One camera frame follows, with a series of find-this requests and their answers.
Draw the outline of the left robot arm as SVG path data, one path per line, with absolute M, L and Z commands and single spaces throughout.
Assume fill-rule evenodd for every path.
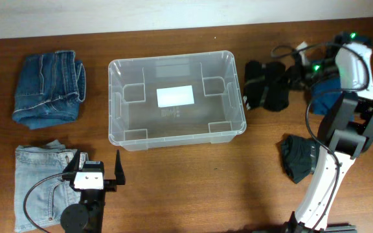
M 114 179 L 105 179 L 102 161 L 83 161 L 82 153 L 76 152 L 62 175 L 72 190 L 80 194 L 79 202 L 69 205 L 61 214 L 60 225 L 65 232 L 102 231 L 106 194 L 116 192 L 118 186 L 126 184 L 119 151 L 115 157 L 114 174 Z

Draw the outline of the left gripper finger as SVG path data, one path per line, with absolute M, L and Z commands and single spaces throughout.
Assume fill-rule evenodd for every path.
M 80 169 L 80 150 L 77 150 L 70 163 L 63 170 L 63 180 L 73 180 Z
M 116 184 L 119 186 L 126 184 L 126 176 L 124 175 L 124 170 L 121 163 L 120 151 L 117 150 L 115 157 L 115 180 Z

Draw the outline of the dark blue jeans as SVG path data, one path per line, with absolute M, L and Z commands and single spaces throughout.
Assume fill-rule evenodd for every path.
M 27 56 L 14 95 L 12 120 L 29 129 L 74 122 L 85 94 L 85 67 L 75 51 Z

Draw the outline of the dark garment with band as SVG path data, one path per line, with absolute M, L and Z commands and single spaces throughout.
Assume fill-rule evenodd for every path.
M 313 139 L 288 135 L 280 144 L 286 175 L 295 183 L 314 174 L 319 159 L 320 145 Z

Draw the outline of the blue garment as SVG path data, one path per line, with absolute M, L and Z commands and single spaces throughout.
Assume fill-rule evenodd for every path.
M 319 82 L 311 88 L 311 95 L 317 96 L 318 94 L 339 89 L 341 87 L 340 78 L 336 76 L 335 78 L 330 78 L 328 80 Z M 311 104 L 311 112 L 316 115 L 326 115 L 329 110 L 333 107 L 337 99 L 340 97 L 340 92 L 333 92 L 324 94 L 316 98 Z

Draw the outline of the black garment with bands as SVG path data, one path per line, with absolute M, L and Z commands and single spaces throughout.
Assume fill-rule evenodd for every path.
M 243 103 L 247 110 L 263 107 L 279 112 L 289 105 L 286 66 L 280 61 L 260 63 L 249 61 L 245 65 Z

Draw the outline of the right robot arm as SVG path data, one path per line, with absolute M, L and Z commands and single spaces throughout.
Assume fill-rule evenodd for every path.
M 323 118 L 317 134 L 319 154 L 313 178 L 299 207 L 281 232 L 356 232 L 348 223 L 328 225 L 328 215 L 344 176 L 373 143 L 371 42 L 355 32 L 342 32 L 326 43 L 341 86 L 339 98 Z

